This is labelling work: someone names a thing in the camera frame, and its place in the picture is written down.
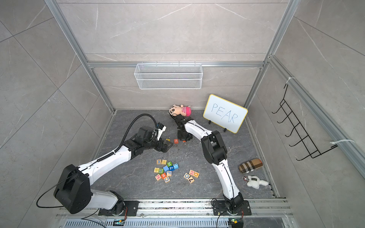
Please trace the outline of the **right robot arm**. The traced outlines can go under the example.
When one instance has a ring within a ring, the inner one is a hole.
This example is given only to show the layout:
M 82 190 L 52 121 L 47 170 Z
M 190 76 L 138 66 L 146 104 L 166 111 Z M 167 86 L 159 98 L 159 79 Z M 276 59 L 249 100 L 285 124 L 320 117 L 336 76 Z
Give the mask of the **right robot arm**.
M 213 166 L 221 182 L 227 212 L 230 214 L 240 212 L 244 198 L 231 174 L 227 159 L 228 151 L 221 134 L 204 128 L 191 117 L 179 114 L 171 115 L 171 118 L 177 124 L 179 140 L 189 141 L 196 137 L 201 141 L 203 155 Z

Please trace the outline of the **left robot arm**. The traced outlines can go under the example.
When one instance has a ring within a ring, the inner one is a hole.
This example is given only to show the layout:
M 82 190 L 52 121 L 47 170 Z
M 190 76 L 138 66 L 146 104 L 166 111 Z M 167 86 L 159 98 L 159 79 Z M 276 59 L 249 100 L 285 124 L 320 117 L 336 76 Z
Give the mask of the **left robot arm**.
M 128 126 L 121 143 L 111 152 L 80 166 L 71 164 L 64 168 L 59 182 L 52 186 L 55 199 L 61 203 L 60 207 L 66 208 L 71 214 L 86 208 L 105 209 L 117 215 L 122 213 L 122 196 L 115 191 L 96 191 L 91 186 L 103 175 L 141 155 L 145 150 L 166 153 L 173 146 L 172 142 L 161 139 L 166 130 L 165 125 L 158 123 L 150 114 L 146 116 L 154 122 L 153 128 L 142 126 L 135 135 L 127 139 L 133 124 L 144 117 L 144 114 L 140 114 Z

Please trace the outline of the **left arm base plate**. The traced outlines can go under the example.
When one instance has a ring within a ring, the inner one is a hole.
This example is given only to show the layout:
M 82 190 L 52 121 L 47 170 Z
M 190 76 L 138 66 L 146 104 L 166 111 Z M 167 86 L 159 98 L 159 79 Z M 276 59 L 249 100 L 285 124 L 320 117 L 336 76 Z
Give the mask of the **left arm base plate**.
M 111 210 L 106 209 L 100 209 L 98 215 L 99 216 L 136 216 L 138 207 L 139 207 L 139 201 L 136 200 L 127 200 L 124 201 L 123 204 L 117 205 L 117 207 L 114 207 Z

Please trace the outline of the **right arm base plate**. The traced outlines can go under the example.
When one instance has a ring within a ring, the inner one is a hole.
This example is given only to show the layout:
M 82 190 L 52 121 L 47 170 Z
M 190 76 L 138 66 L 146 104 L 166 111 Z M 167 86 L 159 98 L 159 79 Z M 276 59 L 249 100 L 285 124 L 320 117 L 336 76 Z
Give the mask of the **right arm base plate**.
M 251 216 L 252 211 L 250 204 L 247 200 L 239 203 L 238 206 L 229 206 L 228 202 L 224 200 L 211 200 L 211 206 L 213 208 L 213 214 L 215 216 Z

